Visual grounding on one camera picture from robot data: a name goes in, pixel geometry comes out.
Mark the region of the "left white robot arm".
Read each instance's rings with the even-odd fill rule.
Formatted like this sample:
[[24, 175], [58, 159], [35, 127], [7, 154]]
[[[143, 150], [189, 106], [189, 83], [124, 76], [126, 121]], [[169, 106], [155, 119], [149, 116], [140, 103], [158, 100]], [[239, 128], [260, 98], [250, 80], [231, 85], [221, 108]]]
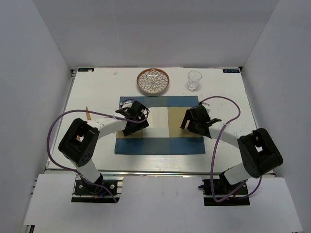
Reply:
[[129, 100], [114, 113], [96, 120], [75, 119], [62, 140], [58, 150], [75, 166], [86, 188], [93, 194], [104, 189], [103, 176], [92, 161], [99, 139], [116, 132], [132, 135], [149, 126], [149, 109], [137, 100]]

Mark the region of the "blue beige placemat cloth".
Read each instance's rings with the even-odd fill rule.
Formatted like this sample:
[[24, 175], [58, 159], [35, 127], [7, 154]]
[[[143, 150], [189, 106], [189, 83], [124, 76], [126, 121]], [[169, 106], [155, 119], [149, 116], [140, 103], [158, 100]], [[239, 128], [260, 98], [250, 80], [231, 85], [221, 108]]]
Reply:
[[120, 155], [193, 155], [204, 154], [202, 136], [181, 129], [186, 110], [198, 104], [197, 96], [120, 97], [138, 100], [149, 108], [149, 126], [130, 136], [117, 132], [115, 154]]

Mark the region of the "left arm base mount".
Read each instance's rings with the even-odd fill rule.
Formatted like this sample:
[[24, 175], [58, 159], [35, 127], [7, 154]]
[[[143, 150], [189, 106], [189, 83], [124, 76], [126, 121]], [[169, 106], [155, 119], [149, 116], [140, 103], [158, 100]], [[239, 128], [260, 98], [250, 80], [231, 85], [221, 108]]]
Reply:
[[[104, 179], [102, 185], [105, 186], [112, 193], [112, 195], [118, 202], [122, 192], [122, 181]], [[71, 202], [112, 204], [116, 203], [111, 195], [104, 188], [95, 187], [93, 190], [91, 190], [90, 185], [81, 179], [77, 179], [75, 181]]]

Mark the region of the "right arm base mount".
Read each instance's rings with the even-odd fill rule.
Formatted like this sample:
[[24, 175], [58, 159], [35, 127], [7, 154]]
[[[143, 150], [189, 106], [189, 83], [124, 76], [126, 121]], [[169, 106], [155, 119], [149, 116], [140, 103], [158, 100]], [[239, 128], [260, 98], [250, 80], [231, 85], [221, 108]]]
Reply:
[[[217, 199], [221, 199], [229, 194], [231, 191], [239, 186], [238, 184], [226, 185], [220, 181], [220, 179], [213, 180], [214, 193]], [[235, 191], [230, 197], [222, 202], [215, 202], [212, 197], [210, 179], [202, 180], [202, 184], [198, 186], [198, 189], [203, 192], [204, 206], [249, 206], [249, 197], [242, 199], [242, 197], [248, 194], [247, 185], [244, 184], [239, 190]]]

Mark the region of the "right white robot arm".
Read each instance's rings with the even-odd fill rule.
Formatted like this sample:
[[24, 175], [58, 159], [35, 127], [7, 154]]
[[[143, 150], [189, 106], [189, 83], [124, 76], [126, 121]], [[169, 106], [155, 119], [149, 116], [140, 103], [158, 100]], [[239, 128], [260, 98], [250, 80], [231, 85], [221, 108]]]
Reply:
[[221, 194], [232, 193], [239, 183], [249, 178], [259, 178], [281, 166], [283, 158], [274, 141], [264, 128], [253, 131], [237, 131], [211, 119], [207, 109], [197, 105], [188, 109], [181, 124], [182, 129], [228, 143], [239, 149], [242, 162], [219, 175], [214, 187]]

